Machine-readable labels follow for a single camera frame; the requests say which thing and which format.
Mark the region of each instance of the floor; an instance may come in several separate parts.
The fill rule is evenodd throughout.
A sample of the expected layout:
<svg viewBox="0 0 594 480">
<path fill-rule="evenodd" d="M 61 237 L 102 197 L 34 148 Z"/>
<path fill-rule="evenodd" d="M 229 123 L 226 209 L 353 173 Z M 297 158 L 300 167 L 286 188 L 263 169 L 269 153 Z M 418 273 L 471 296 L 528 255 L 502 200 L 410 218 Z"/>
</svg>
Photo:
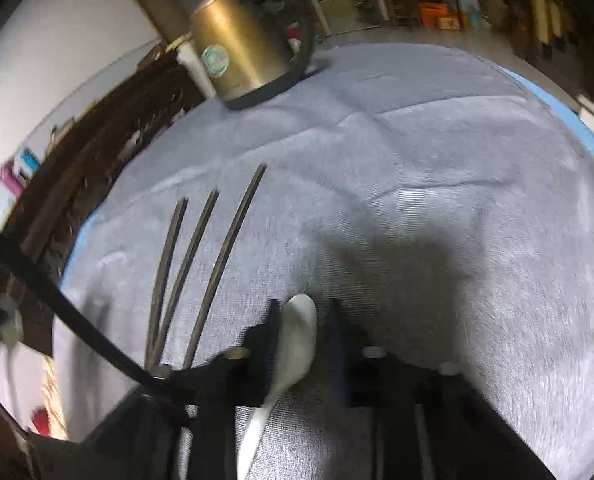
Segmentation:
<svg viewBox="0 0 594 480">
<path fill-rule="evenodd" d="M 531 64 L 515 56 L 506 37 L 492 30 L 474 28 L 458 32 L 416 28 L 409 31 L 403 27 L 381 27 L 330 36 L 321 47 L 335 48 L 355 43 L 427 43 L 461 48 L 474 56 L 486 57 L 498 65 L 518 73 L 554 95 L 575 112 L 579 111 L 579 104 L 572 96 Z"/>
<path fill-rule="evenodd" d="M 351 30 L 369 28 L 357 16 L 350 0 L 320 0 L 321 12 L 326 17 L 331 34 L 346 34 Z"/>
</svg>

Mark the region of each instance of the red object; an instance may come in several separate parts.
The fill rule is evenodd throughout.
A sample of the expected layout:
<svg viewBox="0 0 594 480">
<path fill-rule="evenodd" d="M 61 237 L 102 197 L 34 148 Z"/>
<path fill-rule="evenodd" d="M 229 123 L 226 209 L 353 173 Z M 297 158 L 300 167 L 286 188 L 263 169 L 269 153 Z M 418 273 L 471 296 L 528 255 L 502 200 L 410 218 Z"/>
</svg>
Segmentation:
<svg viewBox="0 0 594 480">
<path fill-rule="evenodd" d="M 21 182 L 17 180 L 17 177 L 13 173 L 12 159 L 2 164 L 0 168 L 0 182 L 16 197 L 20 196 L 21 192 L 24 191 L 24 186 L 21 185 Z"/>
<path fill-rule="evenodd" d="M 33 415 L 30 417 L 30 421 L 33 423 L 36 433 L 50 436 L 51 428 L 48 422 L 48 412 L 46 411 L 46 408 L 36 408 Z"/>
<path fill-rule="evenodd" d="M 288 38 L 295 38 L 295 40 L 299 40 L 299 27 L 294 26 L 294 27 L 290 27 L 288 28 L 288 30 L 286 31 L 286 36 Z"/>
</svg>

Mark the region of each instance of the kettle base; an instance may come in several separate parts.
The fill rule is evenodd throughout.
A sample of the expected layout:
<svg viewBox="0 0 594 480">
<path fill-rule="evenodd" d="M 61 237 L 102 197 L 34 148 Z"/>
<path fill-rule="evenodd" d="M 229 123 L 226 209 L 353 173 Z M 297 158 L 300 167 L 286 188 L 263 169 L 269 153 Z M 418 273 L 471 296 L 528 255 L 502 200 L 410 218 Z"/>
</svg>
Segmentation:
<svg viewBox="0 0 594 480">
<path fill-rule="evenodd" d="M 277 79 L 273 79 L 270 83 L 266 83 L 252 92 L 248 92 L 241 97 L 223 101 L 223 104 L 229 110 L 244 110 L 244 108 L 255 106 L 272 99 L 276 95 L 295 86 L 299 81 L 301 81 L 301 76 L 295 76 L 292 72 L 286 72 Z"/>
</svg>

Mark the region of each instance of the white spoon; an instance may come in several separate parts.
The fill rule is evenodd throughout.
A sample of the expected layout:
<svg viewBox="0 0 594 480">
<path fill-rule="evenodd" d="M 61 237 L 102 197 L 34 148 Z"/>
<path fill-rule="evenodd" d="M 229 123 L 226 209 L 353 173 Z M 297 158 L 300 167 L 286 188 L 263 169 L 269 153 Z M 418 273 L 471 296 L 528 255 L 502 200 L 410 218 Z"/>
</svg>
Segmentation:
<svg viewBox="0 0 594 480">
<path fill-rule="evenodd" d="M 237 454 L 237 480 L 245 480 L 253 462 L 266 422 L 279 397 L 311 369 L 315 356 L 317 312 L 305 294 L 290 298 L 282 310 L 277 357 L 270 390 L 264 404 L 255 410 Z"/>
</svg>

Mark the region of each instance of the black cable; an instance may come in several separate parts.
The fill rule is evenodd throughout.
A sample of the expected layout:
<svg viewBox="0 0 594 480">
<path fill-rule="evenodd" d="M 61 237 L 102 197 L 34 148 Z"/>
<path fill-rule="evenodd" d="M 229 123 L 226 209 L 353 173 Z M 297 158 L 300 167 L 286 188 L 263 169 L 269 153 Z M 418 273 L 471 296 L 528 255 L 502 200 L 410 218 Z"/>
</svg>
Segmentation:
<svg viewBox="0 0 594 480">
<path fill-rule="evenodd" d="M 91 349 L 100 354 L 120 372 L 150 391 L 164 393 L 168 390 L 130 357 L 120 351 L 72 306 L 45 274 L 8 238 L 0 233 L 0 264 L 22 281 L 72 332 Z"/>
</svg>

